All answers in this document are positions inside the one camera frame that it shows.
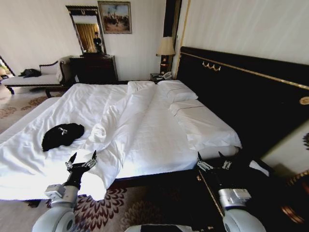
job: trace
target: telephone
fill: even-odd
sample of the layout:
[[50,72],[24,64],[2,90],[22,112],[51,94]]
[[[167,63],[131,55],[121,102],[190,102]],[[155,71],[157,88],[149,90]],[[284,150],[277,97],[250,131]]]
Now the telephone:
[[164,80],[171,80],[173,78],[172,72],[167,72],[166,74],[164,74],[163,76],[160,76],[160,77],[163,77]]

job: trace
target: white sofa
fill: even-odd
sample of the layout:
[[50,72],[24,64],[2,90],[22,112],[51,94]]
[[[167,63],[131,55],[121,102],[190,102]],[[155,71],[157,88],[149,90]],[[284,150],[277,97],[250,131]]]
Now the white sofa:
[[9,91],[14,94],[12,87],[63,87],[72,79],[70,70],[70,57],[63,57],[53,64],[42,64],[40,70],[42,75],[38,77],[24,78],[14,76],[1,81]]

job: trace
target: dresser drawer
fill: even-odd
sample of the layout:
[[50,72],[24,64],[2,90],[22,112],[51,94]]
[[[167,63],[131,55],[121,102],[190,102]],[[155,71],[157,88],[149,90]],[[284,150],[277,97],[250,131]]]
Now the dresser drawer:
[[71,58],[72,70],[79,82],[85,84],[117,84],[118,76],[114,56],[110,58]]

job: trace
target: nightstand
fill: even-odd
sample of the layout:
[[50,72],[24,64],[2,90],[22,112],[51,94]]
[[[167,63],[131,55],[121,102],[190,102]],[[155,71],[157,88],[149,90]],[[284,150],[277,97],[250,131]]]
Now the nightstand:
[[150,74],[150,80],[155,82],[156,84],[160,81],[164,81],[163,77],[159,77],[159,73],[151,73]]

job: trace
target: black headboard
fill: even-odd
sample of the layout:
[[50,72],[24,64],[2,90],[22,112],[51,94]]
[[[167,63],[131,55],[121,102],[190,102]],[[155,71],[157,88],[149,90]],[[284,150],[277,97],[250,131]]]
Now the black headboard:
[[309,104],[300,103],[309,96],[309,65],[182,47],[177,79],[254,157],[309,119]]

